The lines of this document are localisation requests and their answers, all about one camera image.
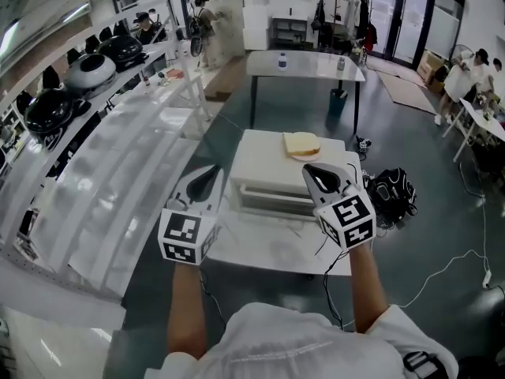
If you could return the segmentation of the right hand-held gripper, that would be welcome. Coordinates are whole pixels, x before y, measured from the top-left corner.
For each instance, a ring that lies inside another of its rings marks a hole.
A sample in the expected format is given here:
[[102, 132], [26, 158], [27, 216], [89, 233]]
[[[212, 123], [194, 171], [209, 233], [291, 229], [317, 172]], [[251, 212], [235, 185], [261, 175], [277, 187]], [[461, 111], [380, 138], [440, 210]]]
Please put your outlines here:
[[323, 233], [341, 250], [351, 250], [376, 237], [372, 202], [363, 189], [350, 185], [347, 170], [327, 163], [307, 163], [302, 176], [312, 201], [320, 206], [315, 215]]

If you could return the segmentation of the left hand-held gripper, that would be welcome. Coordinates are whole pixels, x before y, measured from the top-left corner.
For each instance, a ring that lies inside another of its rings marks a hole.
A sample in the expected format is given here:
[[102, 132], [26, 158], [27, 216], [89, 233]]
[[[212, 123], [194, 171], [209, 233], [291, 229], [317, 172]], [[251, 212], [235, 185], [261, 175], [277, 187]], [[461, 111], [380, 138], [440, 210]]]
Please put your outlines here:
[[179, 179], [159, 223], [158, 243], [164, 259], [201, 265], [219, 235], [222, 189], [223, 169], [217, 164]]

